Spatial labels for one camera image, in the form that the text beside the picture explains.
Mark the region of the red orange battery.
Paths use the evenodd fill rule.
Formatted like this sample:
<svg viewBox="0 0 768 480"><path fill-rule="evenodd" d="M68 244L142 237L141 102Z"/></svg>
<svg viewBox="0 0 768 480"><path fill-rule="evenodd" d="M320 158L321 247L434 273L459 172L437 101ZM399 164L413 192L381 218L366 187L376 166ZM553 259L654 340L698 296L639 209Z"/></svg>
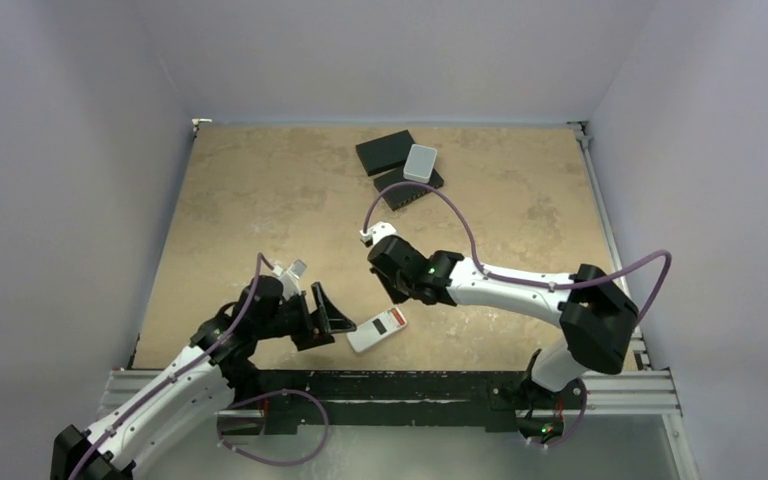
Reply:
<svg viewBox="0 0 768 480"><path fill-rule="evenodd" d="M401 329L407 324L404 316L398 309L390 309L388 311L388 318L393 329Z"/></svg>

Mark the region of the white remote control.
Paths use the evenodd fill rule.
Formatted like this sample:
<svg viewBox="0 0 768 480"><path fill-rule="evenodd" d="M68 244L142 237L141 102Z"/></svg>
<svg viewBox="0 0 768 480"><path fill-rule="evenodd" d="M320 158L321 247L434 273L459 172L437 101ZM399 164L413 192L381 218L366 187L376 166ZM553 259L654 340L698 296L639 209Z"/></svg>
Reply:
<svg viewBox="0 0 768 480"><path fill-rule="evenodd" d="M358 325L355 332L347 334L348 343L355 353L362 354L370 350L388 337L403 330L408 325L407 318L400 310L407 324L401 329L393 329L388 318L388 311L390 309L400 310L395 306L386 309Z"/></svg>

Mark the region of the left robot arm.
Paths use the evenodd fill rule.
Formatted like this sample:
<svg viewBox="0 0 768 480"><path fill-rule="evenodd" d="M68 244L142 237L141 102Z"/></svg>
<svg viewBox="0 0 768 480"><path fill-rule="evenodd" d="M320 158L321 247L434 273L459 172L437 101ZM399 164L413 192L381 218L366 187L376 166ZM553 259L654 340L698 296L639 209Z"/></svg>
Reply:
<svg viewBox="0 0 768 480"><path fill-rule="evenodd" d="M309 310L304 292L286 296L278 278L257 276L137 394L85 429L62 430L54 440L51 478L134 479L217 411L267 409L273 397L298 395L292 387L268 390L249 358L261 340L288 337L303 351L356 330L319 283L311 288L315 310Z"/></svg>

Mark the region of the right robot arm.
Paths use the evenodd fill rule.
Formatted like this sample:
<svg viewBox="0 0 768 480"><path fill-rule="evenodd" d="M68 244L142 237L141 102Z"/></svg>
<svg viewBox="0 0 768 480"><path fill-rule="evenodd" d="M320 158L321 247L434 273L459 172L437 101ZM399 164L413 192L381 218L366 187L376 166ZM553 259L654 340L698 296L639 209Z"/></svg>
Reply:
<svg viewBox="0 0 768 480"><path fill-rule="evenodd" d="M561 339L537 353L521 381L523 397L533 406L548 405L589 371L623 370L639 311L594 265L561 274L496 266L481 271L457 252L438 250L426 257L395 233L367 233L361 241L369 249L371 272L396 304L491 307L559 328Z"/></svg>

